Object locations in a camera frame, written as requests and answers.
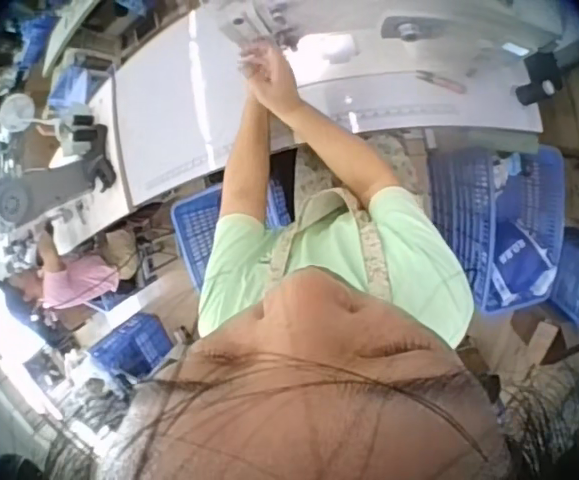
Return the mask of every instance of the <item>woman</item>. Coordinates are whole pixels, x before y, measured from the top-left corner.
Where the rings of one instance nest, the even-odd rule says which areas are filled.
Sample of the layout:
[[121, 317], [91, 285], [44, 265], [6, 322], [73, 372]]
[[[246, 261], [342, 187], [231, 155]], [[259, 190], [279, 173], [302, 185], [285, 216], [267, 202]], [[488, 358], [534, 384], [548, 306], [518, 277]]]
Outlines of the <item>woman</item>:
[[11, 275], [3, 289], [7, 304], [39, 304], [62, 310], [83, 305], [110, 292], [129, 293], [135, 289], [132, 278], [138, 269], [133, 234], [115, 230], [106, 234], [100, 255], [63, 257], [47, 232], [38, 239], [41, 268], [30, 268]]
[[[250, 96], [202, 291], [203, 337], [146, 386], [99, 478], [500, 478], [509, 453], [453, 351], [473, 304], [391, 167], [303, 103], [272, 46]], [[268, 112], [349, 189], [265, 232]]]

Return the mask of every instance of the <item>woman in pink shirt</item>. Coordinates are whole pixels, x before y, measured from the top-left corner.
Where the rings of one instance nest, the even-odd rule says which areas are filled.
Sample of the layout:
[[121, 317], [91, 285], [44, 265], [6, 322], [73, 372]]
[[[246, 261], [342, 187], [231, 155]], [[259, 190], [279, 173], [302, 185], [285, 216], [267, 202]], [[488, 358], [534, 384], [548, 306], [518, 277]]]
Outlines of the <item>woman in pink shirt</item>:
[[42, 303], [52, 309], [82, 305], [105, 293], [117, 292], [119, 287], [119, 293], [127, 293], [125, 290], [131, 290], [133, 285], [123, 280], [133, 277], [138, 266], [133, 235], [119, 230], [108, 234], [107, 241], [102, 256], [87, 254], [67, 259], [58, 254], [51, 236], [43, 233], [38, 240], [42, 268], [16, 273], [8, 283], [20, 291], [25, 302]]

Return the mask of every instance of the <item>hair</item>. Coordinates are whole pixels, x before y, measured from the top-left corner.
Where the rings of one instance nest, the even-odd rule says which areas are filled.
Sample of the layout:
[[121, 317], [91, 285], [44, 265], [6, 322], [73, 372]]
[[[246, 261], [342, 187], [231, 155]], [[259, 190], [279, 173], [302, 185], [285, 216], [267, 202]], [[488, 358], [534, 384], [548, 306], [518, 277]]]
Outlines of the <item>hair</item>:
[[34, 313], [34, 305], [24, 299], [23, 293], [18, 288], [11, 285], [8, 281], [0, 282], [0, 290], [5, 297], [5, 305], [7, 310], [13, 318], [18, 320], [24, 326], [33, 330], [52, 348], [60, 349], [63, 341], [69, 337], [69, 332], [66, 331], [62, 324], [56, 325], [56, 328], [51, 328], [45, 325], [42, 319], [33, 321], [31, 315]]
[[[326, 369], [326, 366], [320, 365], [312, 367]], [[504, 480], [579, 478], [579, 376], [572, 370], [567, 371], [569, 372], [566, 375], [567, 379], [558, 379], [560, 385], [568, 384], [568, 393], [564, 399], [561, 395], [545, 392], [544, 389], [537, 387], [524, 386], [514, 389], [501, 418], [511, 464], [503, 476], [495, 478]], [[225, 378], [219, 383], [232, 380], [233, 378]], [[331, 384], [331, 381], [322, 382], [322, 385]], [[140, 416], [144, 412], [132, 411], [132, 418], [128, 420], [129, 423], [135, 424], [135, 428], [128, 430], [131, 432], [128, 440], [123, 438], [121, 446], [112, 450], [112, 458], [116, 461], [112, 461], [111, 464], [107, 463], [104, 473], [113, 472], [109, 468], [114, 463], [123, 466], [131, 464], [134, 467], [133, 476], [127, 475], [123, 478], [142, 478], [142, 474], [145, 473], [143, 469], [146, 458], [149, 456], [153, 441], [157, 439], [155, 431], [158, 424], [180, 418], [200, 395], [213, 386], [215, 385], [202, 387], [197, 393], [189, 395], [171, 410], [158, 413], [155, 419], [147, 415], [149, 420], [146, 423], [140, 422]], [[168, 396], [176, 390], [183, 389], [183, 386], [175, 381], [150, 381], [142, 388], [160, 396]], [[149, 402], [144, 403], [152, 404], [153, 397], [150, 397]], [[128, 409], [129, 403], [122, 411], [118, 408], [99, 408], [95, 412], [88, 412], [89, 424], [93, 425], [91, 428], [94, 431], [98, 431], [104, 425], [117, 426], [119, 417], [126, 415]], [[86, 480], [93, 478], [96, 465], [97, 458], [90, 451], [78, 447], [62, 435], [52, 445], [45, 465], [45, 473], [48, 478], [55, 480], [66, 478]]]

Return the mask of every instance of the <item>light green shirt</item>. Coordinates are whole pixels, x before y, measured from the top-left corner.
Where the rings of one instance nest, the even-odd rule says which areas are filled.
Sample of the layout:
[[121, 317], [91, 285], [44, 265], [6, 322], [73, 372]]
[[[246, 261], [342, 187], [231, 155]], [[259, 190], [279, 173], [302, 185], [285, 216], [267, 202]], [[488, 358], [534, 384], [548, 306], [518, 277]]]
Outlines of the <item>light green shirt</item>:
[[[455, 255], [403, 188], [377, 193], [369, 214], [385, 252], [393, 303], [455, 348], [473, 314], [469, 284]], [[262, 299], [278, 235], [247, 215], [218, 222], [200, 297], [201, 336]], [[308, 266], [327, 268], [357, 289], [368, 290], [351, 213], [329, 215], [296, 237], [287, 272]]]

